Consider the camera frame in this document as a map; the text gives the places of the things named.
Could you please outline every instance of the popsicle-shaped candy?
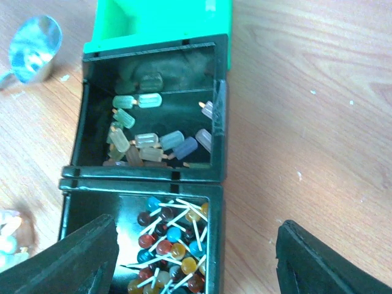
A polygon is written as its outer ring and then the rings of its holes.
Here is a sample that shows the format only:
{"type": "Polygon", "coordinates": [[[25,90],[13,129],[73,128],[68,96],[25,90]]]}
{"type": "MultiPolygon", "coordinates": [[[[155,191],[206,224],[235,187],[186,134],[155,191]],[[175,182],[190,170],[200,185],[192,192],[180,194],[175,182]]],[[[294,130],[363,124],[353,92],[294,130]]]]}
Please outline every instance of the popsicle-shaped candy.
{"type": "Polygon", "coordinates": [[[141,167],[143,166],[143,161],[141,161],[139,150],[135,146],[129,147],[128,151],[125,153],[128,164],[131,167],[141,167]]]}
{"type": "Polygon", "coordinates": [[[164,88],[164,80],[159,72],[145,75],[141,78],[139,88],[143,92],[159,92],[164,88]]]}
{"type": "Polygon", "coordinates": [[[136,104],[137,100],[131,95],[115,96],[113,98],[113,107],[115,108],[131,109],[136,104]]]}
{"type": "Polygon", "coordinates": [[[148,161],[160,162],[162,159],[167,158],[167,155],[164,154],[162,149],[156,148],[143,148],[140,150],[139,154],[141,159],[148,161]]]}
{"type": "Polygon", "coordinates": [[[201,129],[196,133],[196,140],[211,153],[211,134],[206,129],[201,129]]]}
{"type": "Polygon", "coordinates": [[[214,110],[214,105],[211,101],[207,101],[206,104],[203,102],[198,103],[200,107],[202,108],[202,113],[207,116],[208,118],[213,118],[213,110],[214,110]]]}
{"type": "Polygon", "coordinates": [[[137,148],[157,147],[158,136],[154,133],[136,135],[135,139],[130,143],[135,145],[137,148]]]}
{"type": "Polygon", "coordinates": [[[112,143],[113,143],[113,141],[112,141],[111,138],[110,138],[111,127],[115,127],[116,129],[122,129],[122,130],[124,129],[123,124],[121,124],[121,123],[118,122],[118,121],[113,121],[113,122],[110,124],[108,137],[107,137],[107,139],[106,139],[106,143],[108,143],[108,144],[112,144],[112,143]]]}
{"type": "Polygon", "coordinates": [[[129,149],[129,141],[125,137],[123,130],[111,127],[110,138],[119,152],[125,153],[129,149]]]}
{"type": "Polygon", "coordinates": [[[113,149],[110,150],[108,155],[114,161],[120,161],[124,157],[125,153],[118,151],[117,148],[114,147],[113,149]]]}
{"type": "Polygon", "coordinates": [[[139,95],[138,105],[140,108],[159,107],[162,104],[162,96],[158,93],[139,95]]]}
{"type": "Polygon", "coordinates": [[[174,157],[177,157],[178,160],[181,160],[190,153],[194,152],[197,147],[197,141],[192,137],[187,137],[180,145],[173,148],[173,153],[171,153],[167,159],[173,159],[174,157]]]}
{"type": "Polygon", "coordinates": [[[112,112],[114,113],[113,118],[117,120],[119,123],[123,124],[124,127],[130,129],[135,124],[135,119],[129,115],[125,110],[121,108],[115,110],[113,109],[112,112]]]}
{"type": "Polygon", "coordinates": [[[169,133],[167,135],[160,137],[159,143],[160,143],[160,146],[162,147],[162,150],[166,151],[169,149],[173,149],[174,147],[177,147],[184,140],[185,140],[185,138],[184,138],[183,133],[181,133],[179,130],[176,130],[172,133],[169,133]]]}

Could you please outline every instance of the lollipop stick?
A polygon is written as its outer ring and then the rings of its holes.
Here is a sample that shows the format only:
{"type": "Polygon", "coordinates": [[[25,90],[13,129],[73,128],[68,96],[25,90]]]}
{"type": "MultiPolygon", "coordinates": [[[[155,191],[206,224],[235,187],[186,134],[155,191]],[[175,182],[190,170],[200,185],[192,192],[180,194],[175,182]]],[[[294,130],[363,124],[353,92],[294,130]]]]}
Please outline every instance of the lollipop stick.
{"type": "Polygon", "coordinates": [[[195,235],[196,235],[196,241],[197,241],[197,247],[200,251],[202,251],[202,244],[200,242],[200,236],[198,234],[198,228],[197,228],[197,224],[196,224],[196,220],[193,220],[192,223],[194,224],[194,230],[195,230],[195,235]]]}
{"type": "Polygon", "coordinates": [[[200,242],[204,241],[205,236],[207,235],[207,226],[204,228],[202,235],[200,236],[200,242]]]}

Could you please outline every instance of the scoop handle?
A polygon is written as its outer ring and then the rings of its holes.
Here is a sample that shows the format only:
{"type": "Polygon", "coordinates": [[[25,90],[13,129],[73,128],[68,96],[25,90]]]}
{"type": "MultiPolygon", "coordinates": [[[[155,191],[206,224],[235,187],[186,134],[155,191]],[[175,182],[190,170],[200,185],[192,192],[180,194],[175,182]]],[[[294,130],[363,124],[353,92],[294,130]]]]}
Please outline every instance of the scoop handle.
{"type": "Polygon", "coordinates": [[[9,79],[13,76],[12,70],[0,75],[0,90],[3,90],[7,84],[9,79]]]}

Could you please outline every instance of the red lollipop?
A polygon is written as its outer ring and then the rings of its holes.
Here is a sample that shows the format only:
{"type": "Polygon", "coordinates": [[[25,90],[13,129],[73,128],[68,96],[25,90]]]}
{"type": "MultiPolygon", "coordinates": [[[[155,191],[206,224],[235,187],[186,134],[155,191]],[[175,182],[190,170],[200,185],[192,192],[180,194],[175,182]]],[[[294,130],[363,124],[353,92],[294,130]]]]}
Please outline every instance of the red lollipop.
{"type": "Polygon", "coordinates": [[[159,242],[157,246],[157,254],[159,255],[168,254],[171,249],[172,249],[172,243],[167,240],[163,240],[159,242]]]}
{"type": "Polygon", "coordinates": [[[155,237],[153,237],[152,235],[141,235],[139,237],[139,246],[143,249],[147,249],[150,248],[155,242],[155,237]]]}

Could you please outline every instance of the metal scoop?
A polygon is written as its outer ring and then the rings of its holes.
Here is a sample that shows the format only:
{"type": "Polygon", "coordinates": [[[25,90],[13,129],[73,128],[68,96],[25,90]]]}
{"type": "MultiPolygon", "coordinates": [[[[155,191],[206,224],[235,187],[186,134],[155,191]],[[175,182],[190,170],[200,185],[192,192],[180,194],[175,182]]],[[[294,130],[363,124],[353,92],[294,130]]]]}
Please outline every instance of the metal scoop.
{"type": "Polygon", "coordinates": [[[30,18],[14,35],[9,50],[11,70],[0,76],[0,90],[14,75],[22,83],[44,81],[62,41],[58,23],[47,15],[30,18]]]}

